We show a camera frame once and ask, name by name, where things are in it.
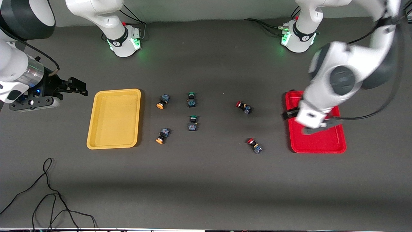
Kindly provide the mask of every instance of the gray wall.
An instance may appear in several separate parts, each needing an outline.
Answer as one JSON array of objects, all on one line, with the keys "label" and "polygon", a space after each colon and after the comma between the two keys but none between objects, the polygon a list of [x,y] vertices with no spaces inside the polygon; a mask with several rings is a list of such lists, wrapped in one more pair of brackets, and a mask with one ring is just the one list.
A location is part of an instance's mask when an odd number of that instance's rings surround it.
[{"label": "gray wall", "polygon": [[[297,6],[293,0],[125,0],[125,4],[146,22],[272,19],[290,16]],[[57,26],[93,25],[72,15],[64,0],[52,0],[51,6]],[[355,3],[345,7],[324,8],[323,12],[328,18],[367,16],[366,11]],[[117,15],[122,21],[132,22],[119,12]]]}]

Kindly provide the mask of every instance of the plastic tray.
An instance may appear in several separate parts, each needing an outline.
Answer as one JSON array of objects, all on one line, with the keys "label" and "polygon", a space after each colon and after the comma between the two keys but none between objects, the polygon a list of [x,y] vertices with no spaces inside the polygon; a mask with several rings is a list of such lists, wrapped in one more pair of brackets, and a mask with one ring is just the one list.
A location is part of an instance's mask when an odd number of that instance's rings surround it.
[{"label": "plastic tray", "polygon": [[137,143],[141,92],[100,91],[94,96],[87,136],[89,149],[133,147]]},{"label": "plastic tray", "polygon": [[[289,91],[286,93],[286,108],[297,107],[303,91]],[[340,116],[338,107],[331,111],[333,116]],[[304,126],[295,121],[288,120],[290,145],[296,153],[330,153],[340,154],[346,151],[345,135],[342,125],[312,135],[302,134]]]}]

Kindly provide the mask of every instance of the yellow tray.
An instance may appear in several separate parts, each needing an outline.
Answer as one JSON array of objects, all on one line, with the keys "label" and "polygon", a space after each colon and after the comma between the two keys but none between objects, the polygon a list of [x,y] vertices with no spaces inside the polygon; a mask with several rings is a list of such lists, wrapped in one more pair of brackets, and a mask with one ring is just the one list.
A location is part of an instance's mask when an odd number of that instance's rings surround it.
[{"label": "yellow tray", "polygon": [[94,96],[87,136],[89,149],[133,147],[137,143],[141,92],[100,91]]}]

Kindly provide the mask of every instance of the red tray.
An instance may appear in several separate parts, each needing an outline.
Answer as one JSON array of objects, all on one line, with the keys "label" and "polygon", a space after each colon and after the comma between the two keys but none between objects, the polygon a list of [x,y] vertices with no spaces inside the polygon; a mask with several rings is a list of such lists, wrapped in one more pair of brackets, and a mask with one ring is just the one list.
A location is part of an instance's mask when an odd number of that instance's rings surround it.
[{"label": "red tray", "polygon": [[[303,91],[289,91],[286,93],[286,108],[297,107]],[[331,111],[333,116],[340,116],[338,107]],[[288,120],[290,144],[296,153],[330,153],[341,154],[346,151],[345,135],[342,125],[338,125],[328,130],[320,131],[312,135],[302,134],[303,125],[295,121],[295,118]]]}]

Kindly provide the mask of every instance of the gray table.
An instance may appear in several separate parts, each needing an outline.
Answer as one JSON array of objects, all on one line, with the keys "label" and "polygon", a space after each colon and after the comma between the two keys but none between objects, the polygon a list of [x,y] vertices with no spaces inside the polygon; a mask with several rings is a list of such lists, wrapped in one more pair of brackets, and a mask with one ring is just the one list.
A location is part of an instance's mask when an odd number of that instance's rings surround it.
[{"label": "gray table", "polygon": [[[253,22],[153,23],[143,49],[129,58],[116,57],[97,27],[57,28],[51,38],[32,43],[60,63],[61,78],[85,81],[89,96],[66,94],[61,107],[48,110],[2,110],[0,208],[54,157],[52,186],[71,209],[94,215],[100,227],[410,231],[410,65],[384,112],[344,124],[344,154],[292,153],[280,118],[282,94],[309,84],[316,50],[358,38],[370,25],[367,18],[326,19],[314,45],[293,54]],[[139,146],[89,150],[95,93],[125,88],[145,95]],[[341,113],[374,111],[390,88],[388,83],[359,92]],[[198,99],[193,109],[185,103],[191,91]],[[159,110],[155,104],[163,93],[171,102]],[[256,111],[244,115],[234,107],[239,100]],[[191,114],[200,116],[197,132],[186,130]],[[154,140],[162,127],[173,134],[159,145]],[[262,144],[261,155],[244,144],[248,137]],[[44,182],[0,217],[1,227],[31,226],[32,212],[48,192]],[[42,226],[50,204],[39,209]],[[75,219],[81,227],[92,226],[89,218]],[[67,215],[60,226],[73,227]]]}]

